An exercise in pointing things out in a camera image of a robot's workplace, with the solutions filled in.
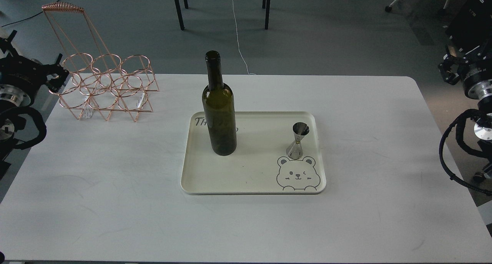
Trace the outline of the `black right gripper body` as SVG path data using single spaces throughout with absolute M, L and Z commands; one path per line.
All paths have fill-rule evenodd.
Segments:
M 462 83 L 466 96 L 491 96 L 491 39 L 462 56 L 446 49 L 442 63 L 438 65 L 444 82 Z

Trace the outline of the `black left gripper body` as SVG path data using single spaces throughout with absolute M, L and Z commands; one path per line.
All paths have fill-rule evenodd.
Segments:
M 42 85 L 57 93 L 69 76 L 69 71 L 60 64 L 59 54 L 54 64 L 39 64 L 20 55 L 12 45 L 17 31 L 1 38 L 0 47 L 5 57 L 0 60 L 1 84 L 14 86 L 28 96 L 36 96 Z

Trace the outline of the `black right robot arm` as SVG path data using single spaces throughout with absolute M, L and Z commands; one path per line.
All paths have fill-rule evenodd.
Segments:
M 467 183 L 450 170 L 444 161 L 443 150 L 446 139 L 453 131 L 457 145 L 464 152 L 471 156 L 488 160 L 487 165 L 480 172 L 473 175 L 473 180 L 480 183 L 487 178 L 491 178 L 491 60 L 491 38 L 487 38 L 481 45 L 464 54 L 457 54 L 453 47 L 448 46 L 443 62 L 438 65 L 444 82 L 451 85 L 462 83 L 464 95 L 469 99 L 478 101 L 476 109 L 467 109 L 462 112 L 442 134 L 438 147 L 441 166 L 445 173 L 448 174 L 450 180 L 487 196 L 491 196 L 490 190 Z M 478 138 L 477 144 L 480 149 L 470 147 L 464 140 L 464 132 L 468 120 L 474 122 L 473 132 Z

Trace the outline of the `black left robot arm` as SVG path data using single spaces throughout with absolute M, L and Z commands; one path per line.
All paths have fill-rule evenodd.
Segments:
M 1 38 L 0 47 L 5 57 L 0 61 L 0 173 L 3 178 L 11 164 L 6 157 L 14 149 L 29 149 L 39 144 L 47 135 L 47 127 L 40 112 L 32 108 L 39 89 L 44 85 L 50 92 L 58 93 L 65 84 L 69 71 L 64 68 L 59 54 L 54 64 L 41 64 L 19 54 L 12 41 L 17 31 Z M 15 133 L 26 127 L 28 115 L 38 130 L 38 135 L 27 141 L 15 138 Z

